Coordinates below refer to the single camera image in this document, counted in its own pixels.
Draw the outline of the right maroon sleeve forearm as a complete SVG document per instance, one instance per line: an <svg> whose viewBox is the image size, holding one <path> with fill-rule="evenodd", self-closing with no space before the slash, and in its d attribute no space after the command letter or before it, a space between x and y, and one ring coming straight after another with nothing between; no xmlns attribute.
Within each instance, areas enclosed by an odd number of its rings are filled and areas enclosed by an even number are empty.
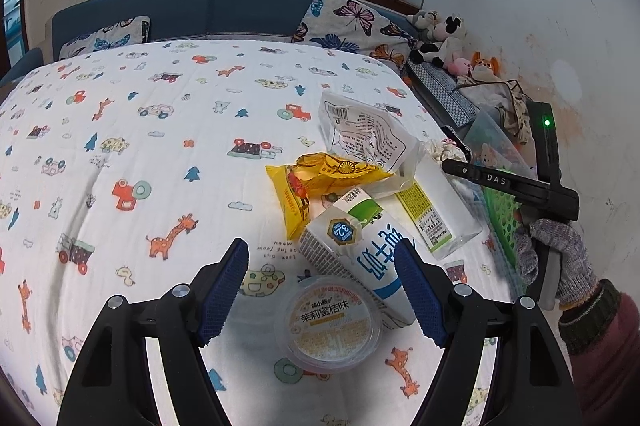
<svg viewBox="0 0 640 426"><path fill-rule="evenodd" d="M586 425L639 419L639 310L608 279L559 321Z"/></svg>

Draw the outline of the right grey gloved hand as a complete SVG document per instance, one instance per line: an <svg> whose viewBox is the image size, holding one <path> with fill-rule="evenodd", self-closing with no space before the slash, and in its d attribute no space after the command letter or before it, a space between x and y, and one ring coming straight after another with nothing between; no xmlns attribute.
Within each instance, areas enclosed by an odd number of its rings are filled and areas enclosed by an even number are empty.
<svg viewBox="0 0 640 426"><path fill-rule="evenodd" d="M577 308L596 293L599 282L590 264L587 247L582 237L569 225L539 218L518 227L513 238L516 270L527 285L540 275L535 241L548 246L551 252L560 254L560 279L554 298L561 310Z"/></svg>

